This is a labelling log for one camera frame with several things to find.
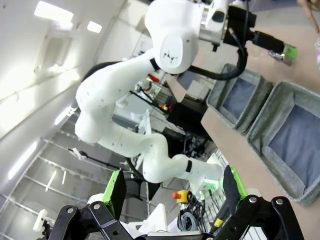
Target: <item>person's hand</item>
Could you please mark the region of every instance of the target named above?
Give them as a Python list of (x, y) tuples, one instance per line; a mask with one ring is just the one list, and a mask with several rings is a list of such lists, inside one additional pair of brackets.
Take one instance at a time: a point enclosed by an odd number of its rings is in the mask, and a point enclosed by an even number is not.
[(304, 13), (307, 16), (307, 18), (309, 19), (315, 32), (317, 34), (320, 34), (319, 26), (317, 24), (317, 21), (314, 17), (313, 12), (312, 12), (312, 10), (315, 10), (315, 11), (319, 10), (318, 5), (317, 5), (319, 3), (319, 0), (297, 0), (297, 3), (304, 10)]

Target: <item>red button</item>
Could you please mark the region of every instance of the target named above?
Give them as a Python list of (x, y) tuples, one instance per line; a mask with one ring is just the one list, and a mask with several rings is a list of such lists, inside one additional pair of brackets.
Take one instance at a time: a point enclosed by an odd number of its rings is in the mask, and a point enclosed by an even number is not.
[(177, 193), (177, 192), (174, 192), (174, 193), (172, 193), (172, 198), (173, 199), (180, 199), (181, 195), (179, 193)]

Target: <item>wooden table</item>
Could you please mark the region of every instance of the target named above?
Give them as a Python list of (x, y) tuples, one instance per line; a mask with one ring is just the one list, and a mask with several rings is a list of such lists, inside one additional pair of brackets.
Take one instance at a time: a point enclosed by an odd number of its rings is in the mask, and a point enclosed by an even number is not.
[[(291, 81), (320, 93), (320, 71), (316, 66), (314, 48), (316, 35), (312, 29), (270, 27), (259, 30), (297, 47), (298, 57), (295, 64), (289, 67), (269, 57), (265, 50), (247, 43), (249, 57), (246, 68), (260, 73), (270, 82)], [(173, 94), (181, 95), (181, 92), (177, 93), (177, 88), (171, 90)], [(262, 196), (268, 201), (273, 197), (284, 195), (273, 177), (250, 149), (245, 136), (227, 127), (211, 109), (206, 111), (201, 123), (225, 158), (238, 169), (247, 188), (259, 189)], [(292, 206), (304, 238), (306, 240), (320, 239), (320, 199), (306, 208), (294, 202)]]

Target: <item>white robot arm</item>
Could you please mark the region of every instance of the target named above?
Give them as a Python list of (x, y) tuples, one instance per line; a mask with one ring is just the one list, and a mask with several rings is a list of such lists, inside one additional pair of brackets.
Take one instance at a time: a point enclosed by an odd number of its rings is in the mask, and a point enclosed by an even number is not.
[[(170, 74), (186, 71), (195, 59), (199, 39), (215, 46), (219, 46), (224, 39), (225, 43), (236, 46), (226, 32), (228, 7), (228, 0), (215, 0), (209, 7), (187, 0), (153, 1), (145, 17), (153, 49), (136, 58), (102, 68), (79, 86), (76, 100), (81, 114), (75, 125), (76, 135), (84, 142), (98, 143), (128, 158), (144, 154), (143, 176), (152, 183), (172, 177), (186, 179), (196, 193), (203, 181), (219, 180), (223, 173), (219, 164), (207, 164), (182, 154), (171, 159), (168, 157), (167, 140), (162, 134), (134, 133), (114, 123), (112, 115), (115, 104), (124, 103), (129, 91), (149, 73), (158, 69)], [(235, 18), (229, 16), (228, 25), (240, 19), (244, 23), (245, 13), (235, 9), (232, 13)], [(248, 22), (252, 27), (255, 19), (246, 19), (246, 24)], [(264, 44), (266, 48), (264, 37), (270, 40), (271, 36), (260, 33), (258, 37), (254, 39), (255, 44)]]
[(141, 135), (112, 121), (116, 102), (155, 68), (151, 63), (153, 49), (128, 61), (98, 70), (78, 88), (76, 100), (81, 114), (75, 133), (87, 143), (98, 143), (120, 155), (131, 158), (144, 154), (143, 176), (151, 183), (172, 177), (187, 179), (197, 191), (205, 179), (219, 180), (222, 168), (178, 154), (168, 157), (167, 139), (159, 133)]

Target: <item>fabric bin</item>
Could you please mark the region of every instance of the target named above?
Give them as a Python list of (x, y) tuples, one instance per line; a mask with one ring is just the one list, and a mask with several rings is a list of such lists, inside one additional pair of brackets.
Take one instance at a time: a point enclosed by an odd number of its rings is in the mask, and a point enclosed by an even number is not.
[[(235, 67), (226, 64), (222, 73), (228, 73)], [(246, 69), (237, 78), (216, 81), (207, 98), (207, 105), (217, 112), (230, 128), (245, 135), (272, 88), (271, 82), (266, 81), (260, 74)]]
[(247, 141), (290, 200), (306, 207), (318, 198), (320, 95), (293, 83), (279, 83)]

